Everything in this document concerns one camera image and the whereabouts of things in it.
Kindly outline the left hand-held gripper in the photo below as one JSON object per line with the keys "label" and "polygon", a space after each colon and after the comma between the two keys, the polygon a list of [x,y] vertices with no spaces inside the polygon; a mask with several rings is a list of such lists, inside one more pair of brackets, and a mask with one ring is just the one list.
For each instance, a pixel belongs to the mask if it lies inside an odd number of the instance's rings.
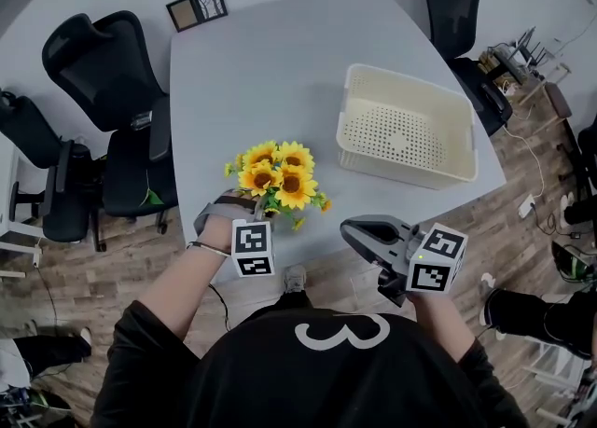
{"label": "left hand-held gripper", "polygon": [[274,208],[261,208],[263,196],[249,197],[240,193],[223,193],[207,204],[194,221],[196,235],[202,232],[208,215],[224,216],[232,221],[230,254],[194,241],[194,245],[224,255],[232,261],[239,277],[261,277],[274,274],[271,220]]}

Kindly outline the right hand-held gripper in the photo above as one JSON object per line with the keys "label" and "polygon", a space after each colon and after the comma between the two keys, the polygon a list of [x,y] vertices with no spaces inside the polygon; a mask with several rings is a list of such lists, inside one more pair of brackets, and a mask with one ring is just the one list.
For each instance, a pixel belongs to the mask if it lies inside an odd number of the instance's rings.
{"label": "right hand-held gripper", "polygon": [[340,234],[368,263],[382,267],[378,291],[398,307],[407,293],[447,294],[468,242],[464,233],[439,223],[424,231],[385,214],[347,218]]}

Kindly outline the yellow sunflower bouquet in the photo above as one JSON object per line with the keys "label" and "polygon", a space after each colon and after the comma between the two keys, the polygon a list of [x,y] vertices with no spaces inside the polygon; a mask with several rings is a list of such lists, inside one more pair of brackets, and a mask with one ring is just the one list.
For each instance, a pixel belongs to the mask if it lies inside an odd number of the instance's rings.
{"label": "yellow sunflower bouquet", "polygon": [[307,208],[324,213],[332,207],[331,199],[313,177],[314,169],[311,149],[304,144],[269,140],[226,163],[224,174],[237,179],[233,193],[263,196],[264,208],[275,209],[271,222],[284,216],[297,231],[306,221]]}

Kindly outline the cream perforated plastic basket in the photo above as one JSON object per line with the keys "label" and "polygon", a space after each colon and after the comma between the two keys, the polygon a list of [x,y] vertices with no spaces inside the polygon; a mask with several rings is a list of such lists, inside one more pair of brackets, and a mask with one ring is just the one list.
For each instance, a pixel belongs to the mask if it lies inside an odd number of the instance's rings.
{"label": "cream perforated plastic basket", "polygon": [[340,166],[430,189],[472,183],[476,112],[463,94],[356,63],[346,74],[336,133]]}

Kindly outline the person's right forearm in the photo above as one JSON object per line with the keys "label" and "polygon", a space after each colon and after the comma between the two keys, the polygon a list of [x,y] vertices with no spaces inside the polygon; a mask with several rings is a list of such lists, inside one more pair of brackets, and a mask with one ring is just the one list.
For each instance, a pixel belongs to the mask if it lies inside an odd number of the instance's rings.
{"label": "person's right forearm", "polygon": [[460,362],[475,342],[453,301],[444,294],[411,293],[418,324],[451,356]]}

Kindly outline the person's left forearm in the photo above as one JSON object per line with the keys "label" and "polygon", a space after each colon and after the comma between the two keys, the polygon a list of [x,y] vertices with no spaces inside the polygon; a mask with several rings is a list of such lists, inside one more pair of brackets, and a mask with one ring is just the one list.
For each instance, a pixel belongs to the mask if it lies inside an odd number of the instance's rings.
{"label": "person's left forearm", "polygon": [[205,291],[225,261],[224,255],[192,245],[138,300],[180,340],[184,340]]}

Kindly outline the person's left hand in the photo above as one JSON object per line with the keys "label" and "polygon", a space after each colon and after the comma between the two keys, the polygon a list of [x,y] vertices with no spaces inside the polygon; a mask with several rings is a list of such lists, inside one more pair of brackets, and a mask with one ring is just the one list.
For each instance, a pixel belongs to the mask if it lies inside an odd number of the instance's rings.
{"label": "person's left hand", "polygon": [[224,216],[208,215],[197,242],[206,244],[223,253],[230,254],[232,221]]}

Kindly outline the person's grey shoe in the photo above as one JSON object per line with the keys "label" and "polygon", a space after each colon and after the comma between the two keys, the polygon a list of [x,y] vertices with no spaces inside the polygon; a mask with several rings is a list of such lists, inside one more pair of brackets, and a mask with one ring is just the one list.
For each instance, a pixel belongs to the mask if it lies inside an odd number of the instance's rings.
{"label": "person's grey shoe", "polygon": [[302,265],[295,265],[285,269],[284,288],[286,294],[304,292],[306,281],[307,273]]}

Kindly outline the person's black trouser leg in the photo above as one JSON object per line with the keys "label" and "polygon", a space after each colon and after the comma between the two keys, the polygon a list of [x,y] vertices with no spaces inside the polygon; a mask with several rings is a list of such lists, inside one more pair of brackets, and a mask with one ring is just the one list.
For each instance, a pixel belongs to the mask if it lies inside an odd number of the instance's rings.
{"label": "person's black trouser leg", "polygon": [[305,290],[284,292],[271,308],[276,311],[312,309],[313,305]]}

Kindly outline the green artificial leaf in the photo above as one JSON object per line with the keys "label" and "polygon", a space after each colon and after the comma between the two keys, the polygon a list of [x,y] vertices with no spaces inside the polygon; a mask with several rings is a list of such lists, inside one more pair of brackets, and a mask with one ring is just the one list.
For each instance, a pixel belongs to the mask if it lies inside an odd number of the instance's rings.
{"label": "green artificial leaf", "polygon": [[139,206],[163,206],[164,202],[160,196],[150,187],[148,171],[146,171],[146,193]]}

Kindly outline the person's black printed shirt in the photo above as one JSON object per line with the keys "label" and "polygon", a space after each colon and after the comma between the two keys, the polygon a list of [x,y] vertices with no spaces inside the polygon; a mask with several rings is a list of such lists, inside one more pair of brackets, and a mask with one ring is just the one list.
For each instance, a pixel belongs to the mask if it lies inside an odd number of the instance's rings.
{"label": "person's black printed shirt", "polygon": [[529,428],[479,343],[393,314],[272,311],[199,357],[136,301],[108,360],[91,428]]}

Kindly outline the wooden stool dark seat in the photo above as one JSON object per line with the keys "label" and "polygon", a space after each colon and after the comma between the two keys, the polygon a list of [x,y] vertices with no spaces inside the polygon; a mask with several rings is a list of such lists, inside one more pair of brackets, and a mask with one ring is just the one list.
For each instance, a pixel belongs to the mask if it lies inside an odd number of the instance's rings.
{"label": "wooden stool dark seat", "polygon": [[566,119],[572,116],[572,110],[557,84],[549,82],[545,85],[544,89],[559,118]]}

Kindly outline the black router with antennas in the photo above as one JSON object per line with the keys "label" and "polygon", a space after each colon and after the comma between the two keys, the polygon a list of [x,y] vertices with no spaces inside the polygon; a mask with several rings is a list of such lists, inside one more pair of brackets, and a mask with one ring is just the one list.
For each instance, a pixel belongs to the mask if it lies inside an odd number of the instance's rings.
{"label": "black router with antennas", "polygon": [[547,48],[540,41],[533,44],[536,27],[527,29],[522,36],[512,43],[509,59],[518,66],[530,70],[536,68],[547,58]]}

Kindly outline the brown filled picture frame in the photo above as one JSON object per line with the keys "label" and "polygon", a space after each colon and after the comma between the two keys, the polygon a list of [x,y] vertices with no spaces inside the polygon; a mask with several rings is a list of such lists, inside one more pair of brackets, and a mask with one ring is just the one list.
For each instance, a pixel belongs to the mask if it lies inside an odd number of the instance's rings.
{"label": "brown filled picture frame", "polygon": [[176,0],[167,4],[166,8],[178,33],[199,24],[192,0]]}

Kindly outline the tree print picture frame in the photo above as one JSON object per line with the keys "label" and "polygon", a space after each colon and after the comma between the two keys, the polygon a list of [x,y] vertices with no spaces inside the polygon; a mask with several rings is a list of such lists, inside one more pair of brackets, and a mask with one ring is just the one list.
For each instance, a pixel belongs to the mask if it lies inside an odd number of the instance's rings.
{"label": "tree print picture frame", "polygon": [[228,15],[225,0],[193,0],[199,13],[199,21],[207,22]]}

